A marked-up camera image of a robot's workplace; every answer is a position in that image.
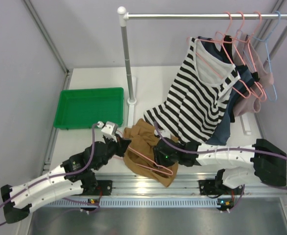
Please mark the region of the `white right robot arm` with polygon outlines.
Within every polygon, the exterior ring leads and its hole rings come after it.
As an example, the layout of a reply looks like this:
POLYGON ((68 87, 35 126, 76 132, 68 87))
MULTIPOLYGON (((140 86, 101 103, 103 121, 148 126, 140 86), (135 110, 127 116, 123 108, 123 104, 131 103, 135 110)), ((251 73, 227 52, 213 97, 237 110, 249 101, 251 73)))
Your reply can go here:
POLYGON ((287 184, 286 153, 265 139, 243 147, 188 142, 180 144, 169 138, 161 139, 153 148, 155 162, 164 167, 175 163, 186 167, 219 166, 215 189, 227 194, 238 186, 262 182, 273 187, 287 184))

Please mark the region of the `pink wire hanger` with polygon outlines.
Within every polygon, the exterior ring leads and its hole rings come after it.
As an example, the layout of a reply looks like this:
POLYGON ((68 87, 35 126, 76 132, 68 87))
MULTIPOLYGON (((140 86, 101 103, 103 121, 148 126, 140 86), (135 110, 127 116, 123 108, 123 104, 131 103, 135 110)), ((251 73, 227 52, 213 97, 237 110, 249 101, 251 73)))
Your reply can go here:
POLYGON ((128 146, 128 149, 129 149, 132 153, 135 153, 135 154, 137 154, 138 156, 141 156, 142 158, 146 159, 147 161, 153 163, 158 169, 152 168, 152 167, 149 167, 149 166, 145 166, 145 165, 142 165, 142 164, 137 164, 138 166, 141 166, 141 167, 143 167, 143 168, 149 169, 149 170, 151 170, 151 171, 160 172, 160 173, 162 173, 162 174, 164 174, 164 175, 168 175, 168 176, 172 176, 172 175, 173 175, 173 172, 172 172, 169 168, 157 164, 155 161, 151 160, 150 158, 146 157, 145 155, 143 155, 142 153, 136 151, 135 149, 131 148, 130 146, 128 146))

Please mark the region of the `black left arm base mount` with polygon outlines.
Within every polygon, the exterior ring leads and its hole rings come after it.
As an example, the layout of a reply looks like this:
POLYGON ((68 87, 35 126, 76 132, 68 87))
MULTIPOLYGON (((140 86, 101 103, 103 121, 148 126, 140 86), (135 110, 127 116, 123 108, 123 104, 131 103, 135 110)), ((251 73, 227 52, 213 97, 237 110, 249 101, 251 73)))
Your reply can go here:
POLYGON ((110 196, 112 192, 111 180, 98 180, 97 185, 82 185, 83 192, 76 194, 77 196, 110 196))

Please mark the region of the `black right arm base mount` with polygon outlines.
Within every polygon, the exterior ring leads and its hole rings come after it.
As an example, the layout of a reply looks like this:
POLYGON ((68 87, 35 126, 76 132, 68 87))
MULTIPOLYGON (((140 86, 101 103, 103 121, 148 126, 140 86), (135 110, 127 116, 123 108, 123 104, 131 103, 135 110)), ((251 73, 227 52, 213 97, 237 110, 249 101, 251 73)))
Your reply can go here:
POLYGON ((215 180, 205 179, 199 180, 199 190, 201 195, 217 198, 222 195, 230 195, 232 189, 222 184, 217 184, 215 180))

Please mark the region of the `tan tank top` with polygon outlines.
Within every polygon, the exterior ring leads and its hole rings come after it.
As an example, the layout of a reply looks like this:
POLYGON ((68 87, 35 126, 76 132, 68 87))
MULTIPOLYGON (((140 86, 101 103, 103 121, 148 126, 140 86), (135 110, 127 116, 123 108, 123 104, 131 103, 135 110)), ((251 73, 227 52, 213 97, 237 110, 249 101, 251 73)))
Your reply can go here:
MULTIPOLYGON (((126 127, 124 129, 123 135, 125 138, 132 140, 129 145, 131 148, 142 153, 151 160, 154 159, 153 147, 157 145, 159 138, 154 135, 154 126, 147 123, 144 119, 139 119, 138 122, 133 125, 131 128, 126 127)), ((151 171, 149 169, 138 166, 137 164, 142 164, 152 168, 158 169, 153 163, 147 161, 146 159, 138 156, 135 153, 132 153, 129 149, 124 154, 123 157, 124 164, 135 174, 156 180, 160 182, 164 187, 170 186, 174 181, 177 171, 178 163, 167 167, 172 172, 172 176, 164 175, 160 172, 151 171)))

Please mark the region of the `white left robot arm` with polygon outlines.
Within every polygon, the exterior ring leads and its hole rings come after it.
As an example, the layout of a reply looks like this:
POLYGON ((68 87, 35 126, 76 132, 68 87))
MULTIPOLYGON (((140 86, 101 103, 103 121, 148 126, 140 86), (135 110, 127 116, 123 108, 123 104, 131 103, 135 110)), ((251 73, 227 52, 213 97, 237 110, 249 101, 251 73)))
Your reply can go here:
POLYGON ((71 156, 50 172, 19 186, 4 185, 1 196, 5 205, 6 223, 12 224, 28 217, 40 207, 72 195, 91 195, 98 182, 95 171, 114 156, 123 157, 131 140, 120 136, 116 140, 104 138, 83 152, 71 156))

